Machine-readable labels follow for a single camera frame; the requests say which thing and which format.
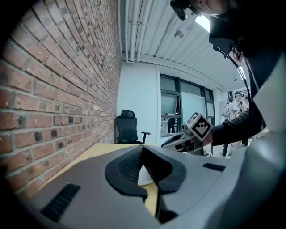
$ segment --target hand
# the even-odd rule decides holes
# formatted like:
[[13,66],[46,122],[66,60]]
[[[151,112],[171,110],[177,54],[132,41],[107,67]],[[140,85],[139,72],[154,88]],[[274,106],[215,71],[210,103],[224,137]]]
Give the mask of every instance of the hand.
[[202,142],[202,146],[206,146],[210,143],[213,143],[213,132],[212,131],[206,136],[206,138]]

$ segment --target red brick wall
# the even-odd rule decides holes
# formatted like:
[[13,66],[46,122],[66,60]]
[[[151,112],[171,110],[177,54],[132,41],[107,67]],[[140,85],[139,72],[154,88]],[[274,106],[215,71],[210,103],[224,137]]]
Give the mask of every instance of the red brick wall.
[[0,59],[0,159],[27,199],[96,143],[114,142],[115,0],[38,1]]

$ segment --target black sleeve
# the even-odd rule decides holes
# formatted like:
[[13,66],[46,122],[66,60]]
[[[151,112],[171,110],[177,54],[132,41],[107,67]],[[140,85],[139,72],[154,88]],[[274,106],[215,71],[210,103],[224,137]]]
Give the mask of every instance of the black sleeve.
[[256,106],[253,107],[254,112],[247,110],[237,118],[215,126],[212,130],[213,146],[237,142],[259,133],[263,119]]

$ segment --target ceiling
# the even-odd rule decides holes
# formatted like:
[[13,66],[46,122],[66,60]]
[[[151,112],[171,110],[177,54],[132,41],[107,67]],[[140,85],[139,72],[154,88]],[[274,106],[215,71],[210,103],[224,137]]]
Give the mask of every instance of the ceiling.
[[[128,54],[131,51],[131,21],[135,1],[130,0],[128,12]],[[144,12],[146,0],[138,1],[140,1],[140,15]],[[187,11],[187,20],[181,21],[170,7],[169,2],[170,0],[153,0],[139,60],[187,72],[211,83],[222,91],[243,87],[244,83],[234,64],[230,60],[224,59],[222,54],[213,50],[212,45],[208,42],[209,32],[195,22],[197,16],[189,10]],[[123,58],[125,58],[126,52],[125,3],[126,0],[121,0]],[[139,22],[141,22],[140,19],[142,20],[142,16],[138,16]],[[137,25],[135,61],[139,30],[140,27],[138,29]]]

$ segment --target chair armrest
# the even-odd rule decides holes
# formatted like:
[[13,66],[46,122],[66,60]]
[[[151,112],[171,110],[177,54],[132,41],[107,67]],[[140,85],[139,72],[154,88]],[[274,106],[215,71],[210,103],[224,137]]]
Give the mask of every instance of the chair armrest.
[[150,135],[151,133],[149,133],[149,132],[141,132],[141,133],[144,134],[143,143],[145,143],[146,135]]
[[151,134],[151,133],[149,133],[149,132],[144,132],[144,131],[143,131],[143,132],[141,132],[141,133],[143,133],[143,134],[148,134],[148,135],[150,135],[150,134]]

